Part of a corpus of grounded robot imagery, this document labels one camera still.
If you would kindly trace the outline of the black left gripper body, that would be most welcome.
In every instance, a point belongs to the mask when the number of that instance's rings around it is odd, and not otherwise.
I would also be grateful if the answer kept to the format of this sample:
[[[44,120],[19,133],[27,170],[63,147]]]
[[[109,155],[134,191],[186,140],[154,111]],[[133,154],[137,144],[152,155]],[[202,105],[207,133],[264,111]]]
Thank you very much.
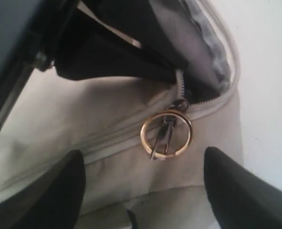
[[[76,0],[0,0],[0,130],[34,69],[46,71]]]

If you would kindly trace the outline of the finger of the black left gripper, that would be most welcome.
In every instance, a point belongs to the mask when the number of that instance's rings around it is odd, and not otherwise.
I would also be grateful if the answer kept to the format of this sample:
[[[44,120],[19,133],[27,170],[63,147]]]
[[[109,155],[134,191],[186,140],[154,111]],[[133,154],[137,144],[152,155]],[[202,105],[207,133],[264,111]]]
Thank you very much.
[[[94,15],[107,25],[139,41],[158,57],[175,67],[187,60],[176,51],[157,19],[152,0],[84,0]]]
[[[103,36],[93,30],[71,28],[61,40],[54,66],[60,77],[73,81],[127,76],[176,82],[174,69],[148,60],[112,32]]]

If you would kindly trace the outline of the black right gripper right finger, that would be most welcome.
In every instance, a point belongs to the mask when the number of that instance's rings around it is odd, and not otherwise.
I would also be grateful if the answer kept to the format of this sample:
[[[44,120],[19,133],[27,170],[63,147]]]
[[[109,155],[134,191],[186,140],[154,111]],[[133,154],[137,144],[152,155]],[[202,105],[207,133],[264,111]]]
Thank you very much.
[[[282,191],[216,147],[205,151],[204,183],[222,229],[282,229]]]

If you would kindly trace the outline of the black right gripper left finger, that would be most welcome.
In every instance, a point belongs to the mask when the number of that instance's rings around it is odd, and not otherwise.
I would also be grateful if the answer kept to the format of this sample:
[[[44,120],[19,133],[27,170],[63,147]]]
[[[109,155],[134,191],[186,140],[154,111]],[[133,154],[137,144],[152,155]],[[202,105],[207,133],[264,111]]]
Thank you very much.
[[[84,157],[73,150],[25,189],[0,202],[0,229],[72,229],[83,202]]]

